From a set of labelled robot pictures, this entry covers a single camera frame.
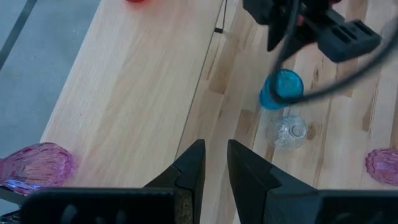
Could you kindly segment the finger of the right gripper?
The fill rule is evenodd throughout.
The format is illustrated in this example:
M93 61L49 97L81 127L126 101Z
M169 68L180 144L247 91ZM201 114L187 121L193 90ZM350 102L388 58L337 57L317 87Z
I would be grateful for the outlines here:
M289 23L289 15L277 16L269 24L267 51L273 51L279 42L284 38Z
M319 50L332 62L368 54L381 43L381 36L361 20L346 21L336 11L308 12L303 18L314 32Z

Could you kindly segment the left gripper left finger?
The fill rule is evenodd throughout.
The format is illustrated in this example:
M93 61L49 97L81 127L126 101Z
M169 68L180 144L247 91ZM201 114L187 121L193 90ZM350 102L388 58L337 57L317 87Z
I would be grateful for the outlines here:
M58 188L29 196L21 224L199 224L205 142L195 141L142 188Z

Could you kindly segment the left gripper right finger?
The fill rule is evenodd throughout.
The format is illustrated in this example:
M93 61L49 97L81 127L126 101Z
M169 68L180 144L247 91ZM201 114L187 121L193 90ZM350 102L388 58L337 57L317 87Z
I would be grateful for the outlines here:
M398 224L398 191L318 190L233 139L228 170L241 224Z

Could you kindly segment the teal tall glass vase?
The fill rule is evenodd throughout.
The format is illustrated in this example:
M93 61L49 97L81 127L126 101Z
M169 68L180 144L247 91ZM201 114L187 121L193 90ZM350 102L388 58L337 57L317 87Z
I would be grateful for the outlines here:
M264 86L259 94L259 101L267 110L280 110L288 104L276 103L270 92L271 78L267 77ZM304 85L302 79L292 70L282 69L277 73L276 92L283 98L300 97L303 95Z

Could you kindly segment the clear bulbous glass vase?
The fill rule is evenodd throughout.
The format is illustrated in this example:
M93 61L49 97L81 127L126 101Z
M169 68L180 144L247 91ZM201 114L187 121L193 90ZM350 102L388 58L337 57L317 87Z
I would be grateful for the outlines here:
M266 129L269 144L276 150L289 151L298 149L307 135L307 124L299 116L284 116L273 121Z

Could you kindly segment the pink twisted cone vase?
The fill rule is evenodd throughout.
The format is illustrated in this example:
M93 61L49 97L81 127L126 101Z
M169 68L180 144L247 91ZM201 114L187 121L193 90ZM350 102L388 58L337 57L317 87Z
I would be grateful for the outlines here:
M375 149L365 158L367 173L383 184L398 186L398 150Z

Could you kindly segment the pink bumpy teardrop vase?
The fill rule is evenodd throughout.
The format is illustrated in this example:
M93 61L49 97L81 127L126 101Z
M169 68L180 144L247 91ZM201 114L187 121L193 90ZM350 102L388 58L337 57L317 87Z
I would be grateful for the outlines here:
M61 146L52 142L33 144L0 159L0 185L29 195L62 186L75 169L74 156Z

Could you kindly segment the dark floor tape strip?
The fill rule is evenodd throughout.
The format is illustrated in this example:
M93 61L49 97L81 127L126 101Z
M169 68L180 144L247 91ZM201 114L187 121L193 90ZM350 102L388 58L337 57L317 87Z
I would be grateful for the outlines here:
M0 50L0 71L3 68L16 40L24 28L37 0L27 0L16 22L14 23L5 43Z

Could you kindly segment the wooden shelf with black frame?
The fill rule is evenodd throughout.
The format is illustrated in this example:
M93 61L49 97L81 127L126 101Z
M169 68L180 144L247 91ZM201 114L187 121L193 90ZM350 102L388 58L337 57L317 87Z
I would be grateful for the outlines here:
M0 157L70 151L71 187L140 187L174 159L223 0L37 0L0 69Z

